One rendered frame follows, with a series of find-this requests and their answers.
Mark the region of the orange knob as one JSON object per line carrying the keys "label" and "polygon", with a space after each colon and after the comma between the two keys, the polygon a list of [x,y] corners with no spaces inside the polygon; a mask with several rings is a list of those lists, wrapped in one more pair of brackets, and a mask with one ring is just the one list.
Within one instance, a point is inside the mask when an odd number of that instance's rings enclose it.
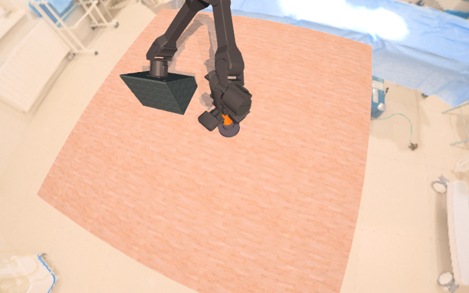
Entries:
{"label": "orange knob", "polygon": [[224,115],[222,114],[222,116],[223,116],[223,118],[225,118],[225,120],[224,120],[224,124],[225,124],[225,125],[229,125],[229,124],[232,123],[232,120],[231,120],[227,115],[224,116]]}

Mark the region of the dark grey round pedestal with silver shaft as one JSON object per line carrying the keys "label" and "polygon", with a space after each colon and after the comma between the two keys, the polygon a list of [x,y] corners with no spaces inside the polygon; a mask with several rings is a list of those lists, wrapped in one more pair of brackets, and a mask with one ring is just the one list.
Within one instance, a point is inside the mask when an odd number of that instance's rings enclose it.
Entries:
{"label": "dark grey round pedestal with silver shaft", "polygon": [[240,125],[239,123],[236,125],[233,122],[229,125],[221,123],[218,125],[218,130],[224,137],[234,137],[239,132]]}

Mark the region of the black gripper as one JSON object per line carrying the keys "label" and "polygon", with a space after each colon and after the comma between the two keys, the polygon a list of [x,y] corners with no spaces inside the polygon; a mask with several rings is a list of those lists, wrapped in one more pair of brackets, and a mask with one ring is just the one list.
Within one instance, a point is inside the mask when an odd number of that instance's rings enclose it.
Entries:
{"label": "black gripper", "polygon": [[[210,94],[210,97],[213,98],[212,94]],[[208,131],[213,131],[219,124],[223,123],[225,118],[222,116],[222,109],[224,107],[224,103],[222,100],[216,100],[213,98],[213,106],[215,106],[214,109],[212,109],[210,112],[207,110],[204,111],[204,113],[201,114],[201,116],[198,117],[198,121],[208,130]]]}

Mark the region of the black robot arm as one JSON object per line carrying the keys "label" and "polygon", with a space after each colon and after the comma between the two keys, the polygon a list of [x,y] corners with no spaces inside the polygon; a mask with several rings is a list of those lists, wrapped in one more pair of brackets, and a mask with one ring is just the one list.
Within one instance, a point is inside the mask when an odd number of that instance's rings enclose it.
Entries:
{"label": "black robot arm", "polygon": [[[178,51],[176,41],[197,12],[209,5],[213,7],[217,51],[215,70],[208,73],[205,78],[209,81],[213,98],[224,103],[222,114],[227,115],[237,125],[250,113],[252,95],[241,87],[245,86],[244,61],[235,41],[231,0],[185,0],[165,34],[157,37],[148,50],[146,58],[150,61],[150,74],[147,76],[156,78],[170,76],[167,62],[171,62]],[[228,79],[228,76],[236,76],[236,79]]]}

